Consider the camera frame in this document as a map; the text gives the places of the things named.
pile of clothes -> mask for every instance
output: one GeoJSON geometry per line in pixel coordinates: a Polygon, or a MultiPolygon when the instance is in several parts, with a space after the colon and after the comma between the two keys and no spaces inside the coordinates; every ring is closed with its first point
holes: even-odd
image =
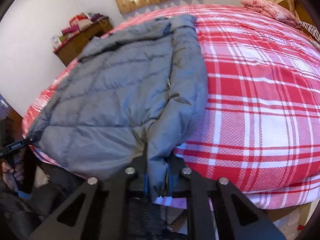
{"type": "Polygon", "coordinates": [[[80,31],[90,26],[93,22],[104,18],[100,13],[81,13],[71,18],[69,27],[61,30],[61,36],[53,36],[51,38],[53,49],[57,49],[63,44],[67,43],[69,39],[77,35],[80,31]]]}

pink floral blanket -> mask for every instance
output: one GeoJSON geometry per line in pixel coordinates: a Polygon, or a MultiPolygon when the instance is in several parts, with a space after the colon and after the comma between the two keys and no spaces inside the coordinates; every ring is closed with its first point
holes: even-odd
{"type": "Polygon", "coordinates": [[[293,28],[300,29],[301,24],[297,17],[282,6],[266,0],[240,0],[244,8],[261,13],[293,28]]]}

black and white striped fabric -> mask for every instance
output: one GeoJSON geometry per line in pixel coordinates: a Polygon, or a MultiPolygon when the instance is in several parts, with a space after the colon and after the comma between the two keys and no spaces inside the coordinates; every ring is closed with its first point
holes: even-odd
{"type": "Polygon", "coordinates": [[[320,34],[316,27],[303,21],[299,23],[320,43],[320,34]]]}

red plaid bedsheet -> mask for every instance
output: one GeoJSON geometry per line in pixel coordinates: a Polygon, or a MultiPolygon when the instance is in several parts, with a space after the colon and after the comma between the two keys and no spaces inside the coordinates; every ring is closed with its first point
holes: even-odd
{"type": "MultiPolygon", "coordinates": [[[[174,7],[143,14],[189,13],[206,61],[209,97],[202,124],[175,149],[210,179],[229,178],[258,207],[276,209],[320,197],[320,54],[302,32],[245,8],[174,7]]],[[[28,109],[23,129],[46,105],[74,60],[28,109]]],[[[39,149],[42,161],[59,165],[39,149]]],[[[184,208],[184,199],[158,198],[184,208]]]]}

clutter on cabinet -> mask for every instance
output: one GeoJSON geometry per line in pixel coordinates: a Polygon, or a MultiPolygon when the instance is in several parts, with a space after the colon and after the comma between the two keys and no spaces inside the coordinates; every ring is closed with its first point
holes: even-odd
{"type": "Polygon", "coordinates": [[[90,12],[78,14],[70,19],[68,27],[61,30],[61,36],[51,38],[53,52],[68,66],[94,36],[100,37],[112,29],[108,16],[90,12]]]}

